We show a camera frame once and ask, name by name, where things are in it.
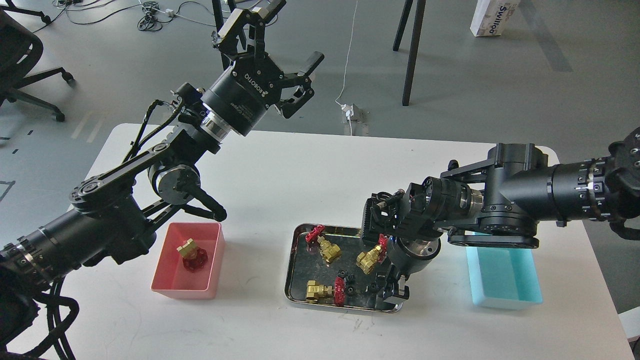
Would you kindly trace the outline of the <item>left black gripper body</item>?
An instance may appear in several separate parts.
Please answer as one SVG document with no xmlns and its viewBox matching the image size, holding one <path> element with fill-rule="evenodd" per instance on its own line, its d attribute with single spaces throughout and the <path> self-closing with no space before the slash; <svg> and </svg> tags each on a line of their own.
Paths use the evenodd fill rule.
<svg viewBox="0 0 640 360">
<path fill-rule="evenodd" d="M 237 133 L 247 136 L 267 108 L 281 99 L 282 87 L 275 84 L 281 75 L 283 71 L 267 52 L 260 64 L 253 54 L 243 54 L 206 90 L 201 101 Z"/>
</svg>

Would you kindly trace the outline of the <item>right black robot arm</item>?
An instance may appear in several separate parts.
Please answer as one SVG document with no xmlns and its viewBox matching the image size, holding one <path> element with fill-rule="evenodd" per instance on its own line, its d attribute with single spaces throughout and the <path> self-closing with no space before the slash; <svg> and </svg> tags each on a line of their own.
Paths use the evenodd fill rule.
<svg viewBox="0 0 640 360">
<path fill-rule="evenodd" d="M 439 177 L 410 183 L 394 194 L 374 193 L 365 203 L 361 239 L 372 244 L 388 236 L 390 267 L 377 284 L 378 297 L 400 304 L 401 285 L 422 271 L 448 243 L 475 248 L 536 249 L 537 227 L 554 221 L 608 222 L 626 240 L 639 230 L 626 227 L 639 216 L 639 130 L 610 144 L 609 155 L 550 166 L 532 143 L 498 143 L 484 161 L 459 166 L 450 161 Z"/>
</svg>

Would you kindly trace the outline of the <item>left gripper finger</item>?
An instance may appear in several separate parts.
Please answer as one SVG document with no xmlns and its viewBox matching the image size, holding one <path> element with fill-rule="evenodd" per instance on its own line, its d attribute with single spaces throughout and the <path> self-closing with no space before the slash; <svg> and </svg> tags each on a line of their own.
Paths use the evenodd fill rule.
<svg viewBox="0 0 640 360">
<path fill-rule="evenodd" d="M 251 55 L 265 59 L 265 27 L 285 6 L 285 0 L 273 0 L 270 4 L 251 9 L 234 9 L 226 23 L 212 36 L 213 48 L 229 59 Z M 238 50 L 238 39 L 244 35 L 244 27 L 249 26 L 246 50 Z"/>
<path fill-rule="evenodd" d="M 270 82 L 275 90 L 295 89 L 290 98 L 281 99 L 275 103 L 275 107 L 282 117 L 286 119 L 291 118 L 295 112 L 301 109 L 301 107 L 314 96 L 314 91 L 311 87 L 313 80 L 311 80 L 310 75 L 324 58 L 325 55 L 322 52 L 315 51 L 297 73 L 284 73 L 279 75 L 278 79 Z"/>
</svg>

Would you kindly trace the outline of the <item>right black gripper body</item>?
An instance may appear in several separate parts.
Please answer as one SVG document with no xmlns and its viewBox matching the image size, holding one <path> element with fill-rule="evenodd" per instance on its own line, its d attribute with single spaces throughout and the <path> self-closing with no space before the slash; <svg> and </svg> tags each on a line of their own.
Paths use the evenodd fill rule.
<svg viewBox="0 0 640 360">
<path fill-rule="evenodd" d="M 386 257 L 391 266 L 386 273 L 387 281 L 407 280 L 412 274 L 420 272 L 439 255 L 441 239 L 410 240 L 391 236 L 387 241 Z"/>
</svg>

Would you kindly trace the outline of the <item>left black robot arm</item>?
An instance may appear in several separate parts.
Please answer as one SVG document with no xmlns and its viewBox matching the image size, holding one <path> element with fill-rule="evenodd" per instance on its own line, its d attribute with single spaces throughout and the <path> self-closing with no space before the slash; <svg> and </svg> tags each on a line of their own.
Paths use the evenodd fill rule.
<svg viewBox="0 0 640 360">
<path fill-rule="evenodd" d="M 265 50 L 265 29 L 285 6 L 235 8 L 212 45 L 230 64 L 199 91 L 181 85 L 167 121 L 147 135 L 140 130 L 119 166 L 83 180 L 71 209 L 1 248 L 1 358 L 39 360 L 50 348 L 73 359 L 66 332 L 80 308 L 60 294 L 64 278 L 106 257 L 117 264 L 146 255 L 156 230 L 176 212 L 222 222 L 227 212 L 201 187 L 196 163 L 217 153 L 223 139 L 246 136 L 270 107 L 288 119 L 314 96 L 311 73 L 324 59 L 315 51 L 304 66 L 285 73 Z M 166 139 L 142 150 L 158 130 L 178 120 Z"/>
</svg>

